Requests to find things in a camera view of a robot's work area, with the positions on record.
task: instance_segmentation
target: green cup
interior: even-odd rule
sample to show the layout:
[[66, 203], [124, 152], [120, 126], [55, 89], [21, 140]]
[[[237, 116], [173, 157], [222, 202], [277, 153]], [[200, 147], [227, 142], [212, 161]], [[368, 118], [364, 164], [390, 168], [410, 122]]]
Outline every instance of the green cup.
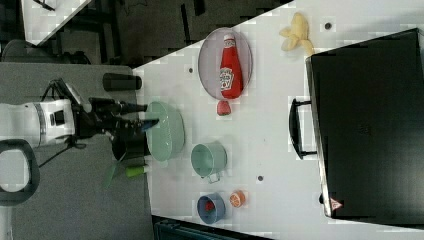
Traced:
[[220, 180], [220, 172], [227, 165], [227, 153], [219, 142], [196, 145], [191, 151], [191, 165], [194, 171], [202, 178], [208, 178], [209, 183]]

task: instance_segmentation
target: red warning label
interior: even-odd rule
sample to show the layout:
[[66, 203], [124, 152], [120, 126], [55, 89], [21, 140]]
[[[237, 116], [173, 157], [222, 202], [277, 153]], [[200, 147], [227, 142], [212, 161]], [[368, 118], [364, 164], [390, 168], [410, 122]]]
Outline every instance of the red warning label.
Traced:
[[341, 203], [337, 202], [336, 200], [334, 200], [332, 198], [330, 198], [330, 203], [331, 203], [331, 209], [333, 211], [337, 210], [337, 209], [339, 209], [343, 206]]

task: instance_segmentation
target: mint green bowl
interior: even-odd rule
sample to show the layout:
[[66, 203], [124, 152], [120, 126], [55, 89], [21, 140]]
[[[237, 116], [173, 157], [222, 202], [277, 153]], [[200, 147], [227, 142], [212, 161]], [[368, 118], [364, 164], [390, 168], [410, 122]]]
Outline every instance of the mint green bowl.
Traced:
[[184, 146], [184, 126], [178, 110], [164, 102], [152, 102], [145, 116], [146, 119], [159, 119], [159, 123], [146, 132], [150, 154], [157, 161], [163, 162], [181, 152]]

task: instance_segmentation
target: white table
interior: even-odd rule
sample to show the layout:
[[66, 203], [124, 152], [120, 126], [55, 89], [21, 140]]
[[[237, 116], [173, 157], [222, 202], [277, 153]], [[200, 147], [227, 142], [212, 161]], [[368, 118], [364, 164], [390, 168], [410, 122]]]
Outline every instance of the white table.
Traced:
[[21, 0], [25, 40], [39, 45], [49, 39], [91, 0], [46, 0], [55, 11], [41, 7], [33, 0]]
[[[421, 0], [298, 0], [235, 26], [248, 39], [254, 67], [247, 91], [231, 103], [233, 113], [224, 118], [216, 115], [218, 101], [198, 77], [202, 42], [134, 69], [143, 79], [138, 101], [160, 99], [174, 105], [186, 133], [182, 153], [167, 166], [147, 162], [153, 167], [148, 173], [152, 214], [205, 225], [196, 211], [198, 198], [219, 192], [227, 200], [233, 190], [241, 189], [248, 193], [247, 204], [234, 209], [226, 201], [227, 214], [213, 227], [273, 239], [422, 239], [424, 232], [418, 230], [325, 217], [318, 202], [318, 161], [301, 161], [288, 132], [291, 100], [309, 96], [303, 50], [280, 50], [284, 38], [278, 33], [297, 11], [308, 18], [317, 51], [424, 27]], [[323, 27], [328, 21], [333, 24], [329, 31]], [[308, 107], [303, 111], [304, 144], [312, 150], [312, 116]], [[228, 165], [220, 182], [208, 184], [192, 169], [190, 153], [196, 144], [214, 139], [226, 148]]]

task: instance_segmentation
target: white plate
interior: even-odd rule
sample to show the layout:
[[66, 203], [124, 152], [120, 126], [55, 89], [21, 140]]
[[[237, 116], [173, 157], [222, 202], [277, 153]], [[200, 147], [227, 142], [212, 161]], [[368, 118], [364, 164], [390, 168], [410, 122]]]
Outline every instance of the white plate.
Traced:
[[224, 49], [224, 36], [229, 33], [232, 33], [236, 38], [244, 88], [249, 84], [252, 74], [252, 53], [243, 34], [237, 33], [231, 28], [219, 28], [211, 32], [200, 49], [198, 69], [200, 81], [206, 92], [218, 100], [225, 99], [221, 94], [219, 69], [221, 67], [222, 50]]

